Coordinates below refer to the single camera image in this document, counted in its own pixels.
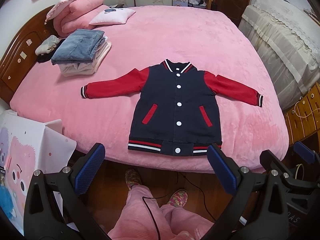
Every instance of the wooden floor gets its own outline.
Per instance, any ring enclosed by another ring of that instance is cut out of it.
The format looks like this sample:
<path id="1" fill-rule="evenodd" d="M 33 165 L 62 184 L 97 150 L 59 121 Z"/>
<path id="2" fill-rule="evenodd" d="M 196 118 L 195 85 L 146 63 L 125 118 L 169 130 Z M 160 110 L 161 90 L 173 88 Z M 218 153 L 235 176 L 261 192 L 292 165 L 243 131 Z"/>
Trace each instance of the wooden floor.
<path id="1" fill-rule="evenodd" d="M 103 225 L 106 232 L 114 227 L 126 203 L 128 188 L 124 174 L 128 168 L 131 166 L 104 161 L 82 198 L 93 218 L 98 224 Z M 184 208 L 213 221 L 205 210 L 201 191 L 187 182 L 181 174 L 178 175 L 175 171 L 134 168 L 139 171 L 143 184 L 150 188 L 154 197 L 169 193 L 167 197 L 157 200 L 159 206 L 167 203 L 176 190 L 184 188 L 188 191 L 188 202 Z M 183 174 L 204 191 L 208 210 L 218 218 L 231 200 L 231 195 L 224 192 L 217 177 L 214 174 Z"/>

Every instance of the jacket collar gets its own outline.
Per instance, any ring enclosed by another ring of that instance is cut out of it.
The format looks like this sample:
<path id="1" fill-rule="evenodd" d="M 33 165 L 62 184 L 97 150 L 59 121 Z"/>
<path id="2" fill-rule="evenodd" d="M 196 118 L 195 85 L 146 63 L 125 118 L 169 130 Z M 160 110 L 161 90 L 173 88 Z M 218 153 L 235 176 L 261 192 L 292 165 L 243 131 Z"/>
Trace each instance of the jacket collar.
<path id="1" fill-rule="evenodd" d="M 195 68 L 190 62 L 188 63 L 173 63 L 168 59 L 165 59 L 161 64 L 171 72 L 185 73 L 192 68 Z"/>

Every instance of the pink pants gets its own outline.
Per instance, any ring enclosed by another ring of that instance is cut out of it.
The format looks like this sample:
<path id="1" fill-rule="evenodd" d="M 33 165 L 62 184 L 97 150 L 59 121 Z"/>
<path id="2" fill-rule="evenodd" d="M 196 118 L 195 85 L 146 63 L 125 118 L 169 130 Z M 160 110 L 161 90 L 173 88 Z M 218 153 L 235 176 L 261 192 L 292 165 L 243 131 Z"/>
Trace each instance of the pink pants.
<path id="1" fill-rule="evenodd" d="M 133 186 L 115 227 L 108 233 L 112 239 L 157 240 L 157 231 L 142 197 L 153 197 L 146 186 Z M 207 219 L 182 207 L 163 205 L 145 199 L 158 225 L 161 240 L 201 239 L 212 227 Z"/>

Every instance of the striped cuff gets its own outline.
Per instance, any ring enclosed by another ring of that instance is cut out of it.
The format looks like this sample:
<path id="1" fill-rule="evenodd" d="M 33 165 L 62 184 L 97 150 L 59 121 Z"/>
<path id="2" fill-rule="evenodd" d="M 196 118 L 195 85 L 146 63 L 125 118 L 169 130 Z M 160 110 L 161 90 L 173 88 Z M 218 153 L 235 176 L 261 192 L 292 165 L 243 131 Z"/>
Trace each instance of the striped cuff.
<path id="1" fill-rule="evenodd" d="M 80 94 L 81 94 L 82 98 L 88 98 L 85 93 L 86 90 L 87 90 L 87 86 L 84 86 L 81 88 Z"/>
<path id="2" fill-rule="evenodd" d="M 263 95 L 257 93 L 257 106 L 262 107 Z"/>

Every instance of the folded pink quilt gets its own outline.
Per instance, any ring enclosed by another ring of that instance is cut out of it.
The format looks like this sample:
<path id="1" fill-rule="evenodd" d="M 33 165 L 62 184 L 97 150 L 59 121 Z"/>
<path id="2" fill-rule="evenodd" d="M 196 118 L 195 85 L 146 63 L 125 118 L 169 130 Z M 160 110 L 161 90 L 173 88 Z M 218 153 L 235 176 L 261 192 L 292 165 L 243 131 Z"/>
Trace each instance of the folded pink quilt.
<path id="1" fill-rule="evenodd" d="M 89 22 L 109 8 L 102 3 L 103 0 L 75 0 L 53 19 L 53 27 L 61 37 L 69 36 L 76 29 L 92 30 L 95 26 Z"/>
<path id="2" fill-rule="evenodd" d="M 158 169 L 212 172 L 206 156 L 176 157 L 127 149 L 133 111 L 139 94 L 82 99 L 80 87 L 118 78 L 133 68 L 190 61 L 254 88 L 263 107 L 217 95 L 222 150 L 239 166 L 261 167 L 259 156 L 270 149 L 282 159 L 289 137 L 271 79 L 251 43 L 222 13 L 188 7 L 145 6 L 124 25 L 100 26 L 112 49 L 92 76 L 65 78 L 51 62 L 36 63 L 22 81 L 10 105 L 20 116 L 47 122 L 62 119 L 64 135 L 88 151 L 103 143 L 106 159 Z"/>

